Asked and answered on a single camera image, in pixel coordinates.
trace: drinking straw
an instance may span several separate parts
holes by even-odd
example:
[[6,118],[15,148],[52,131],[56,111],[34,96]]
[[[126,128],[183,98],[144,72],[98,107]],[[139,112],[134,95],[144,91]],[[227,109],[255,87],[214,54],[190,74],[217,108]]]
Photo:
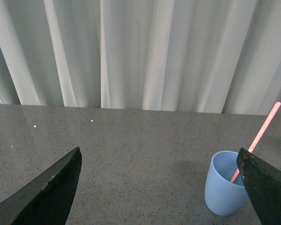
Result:
[[[261,139],[262,135],[264,134],[264,132],[266,131],[268,125],[271,123],[272,119],[274,118],[275,114],[277,113],[278,109],[281,106],[281,102],[276,102],[275,105],[273,106],[272,110],[270,111],[269,115],[266,118],[266,121],[264,121],[262,127],[260,128],[260,131],[258,132],[258,134],[256,135],[254,141],[252,142],[251,146],[249,147],[248,151],[249,152],[253,152],[254,148],[256,147],[257,143],[259,142],[259,140]],[[236,179],[236,177],[239,174],[239,169],[237,169],[233,175],[233,177],[231,178],[230,182],[233,183]]]

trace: curtain fold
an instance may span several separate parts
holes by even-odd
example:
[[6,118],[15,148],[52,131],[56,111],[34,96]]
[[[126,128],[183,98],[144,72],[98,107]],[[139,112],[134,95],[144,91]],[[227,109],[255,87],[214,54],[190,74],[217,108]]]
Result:
[[281,0],[0,0],[0,104],[265,115],[275,101]]

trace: speckled granite surface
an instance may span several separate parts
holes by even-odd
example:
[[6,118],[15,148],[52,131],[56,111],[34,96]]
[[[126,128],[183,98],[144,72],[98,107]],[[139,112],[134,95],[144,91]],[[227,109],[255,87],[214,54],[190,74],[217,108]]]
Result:
[[[249,148],[265,118],[0,105],[0,202],[79,146],[68,225],[260,224],[250,201],[228,217],[213,214],[204,186],[212,155]],[[254,153],[281,170],[281,117]]]

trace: cup rim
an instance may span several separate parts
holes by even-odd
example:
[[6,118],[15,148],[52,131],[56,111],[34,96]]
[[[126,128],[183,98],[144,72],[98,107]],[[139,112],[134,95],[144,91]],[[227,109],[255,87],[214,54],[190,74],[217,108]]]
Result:
[[220,177],[221,179],[223,179],[225,182],[227,182],[227,183],[229,183],[229,184],[231,184],[231,185],[234,185],[235,187],[245,188],[243,185],[238,185],[238,184],[235,184],[235,183],[231,183],[229,180],[226,180],[226,179],[223,178],[223,177],[218,173],[218,171],[215,169],[215,167],[214,167],[214,157],[215,157],[216,155],[218,155],[218,154],[220,154],[220,153],[224,153],[224,152],[231,152],[231,153],[233,153],[233,154],[237,154],[237,155],[238,155],[238,153],[235,152],[235,151],[228,151],[228,150],[218,151],[218,152],[215,153],[215,154],[212,156],[212,158],[211,158],[211,166],[212,166],[213,170],[214,170],[215,173],[216,173],[217,175],[219,175],[219,177]]

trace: light blue cup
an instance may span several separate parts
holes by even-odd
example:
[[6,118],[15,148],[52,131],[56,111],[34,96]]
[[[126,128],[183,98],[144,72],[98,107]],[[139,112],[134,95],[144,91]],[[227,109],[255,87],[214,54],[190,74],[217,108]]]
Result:
[[219,216],[232,214],[249,198],[240,174],[234,183],[230,182],[237,169],[237,156],[237,152],[219,151],[211,159],[205,185],[205,202]]

